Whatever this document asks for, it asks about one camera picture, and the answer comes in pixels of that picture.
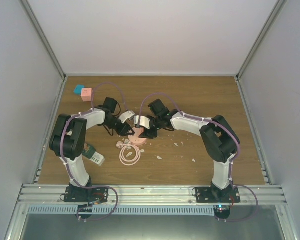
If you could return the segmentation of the pink cube socket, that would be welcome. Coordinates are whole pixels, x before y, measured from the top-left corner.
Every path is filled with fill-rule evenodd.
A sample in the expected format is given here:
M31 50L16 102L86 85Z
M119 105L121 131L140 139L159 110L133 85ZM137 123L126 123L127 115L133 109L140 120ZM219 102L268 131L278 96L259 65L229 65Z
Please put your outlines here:
M90 102L93 97L92 88L82 88L80 93L81 99L83 102Z

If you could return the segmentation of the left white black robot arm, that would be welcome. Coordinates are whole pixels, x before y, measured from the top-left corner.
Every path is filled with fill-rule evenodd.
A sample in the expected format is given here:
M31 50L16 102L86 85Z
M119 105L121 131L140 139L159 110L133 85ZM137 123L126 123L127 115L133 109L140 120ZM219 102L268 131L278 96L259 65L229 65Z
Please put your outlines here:
M126 110L120 116L115 115L113 101L113 98L107 97L104 105L92 107L86 112L60 114L52 131L49 148L61 159L69 176L69 184L77 188L75 195L82 202L92 199L94 188L82 156L87 130L104 126L123 137L135 133L127 121L132 120L136 114Z

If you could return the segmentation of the blue square plug adapter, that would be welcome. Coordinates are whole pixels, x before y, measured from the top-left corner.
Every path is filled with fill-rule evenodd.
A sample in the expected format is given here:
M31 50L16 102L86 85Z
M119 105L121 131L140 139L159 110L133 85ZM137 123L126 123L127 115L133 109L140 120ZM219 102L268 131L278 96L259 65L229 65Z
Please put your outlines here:
M75 95L80 96L81 93L82 93L82 89L84 89L84 88L85 88L84 85L78 84L78 85L75 86L75 88L74 88L74 90L73 90L73 93L74 93Z

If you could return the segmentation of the pink round power strip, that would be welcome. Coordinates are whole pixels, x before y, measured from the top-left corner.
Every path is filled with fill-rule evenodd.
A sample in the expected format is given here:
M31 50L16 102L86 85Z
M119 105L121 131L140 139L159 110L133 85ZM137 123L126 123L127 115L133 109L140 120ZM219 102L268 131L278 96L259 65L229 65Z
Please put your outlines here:
M134 134L128 136L130 143L135 146L142 146L145 144L147 139L140 138L141 134L144 133L144 128L133 127L132 130L134 131Z

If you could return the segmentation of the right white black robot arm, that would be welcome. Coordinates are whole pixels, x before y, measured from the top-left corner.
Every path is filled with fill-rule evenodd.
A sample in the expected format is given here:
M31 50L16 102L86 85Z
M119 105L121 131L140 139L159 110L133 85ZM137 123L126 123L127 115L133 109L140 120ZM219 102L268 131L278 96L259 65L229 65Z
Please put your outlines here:
M233 162L240 154L240 140L226 119L187 114L169 110L160 99L148 105L152 115L138 114L133 121L137 128L144 128L141 138L155 139L159 130L184 131L201 137L207 154L213 160L213 178L208 194L218 203L224 202L233 190Z

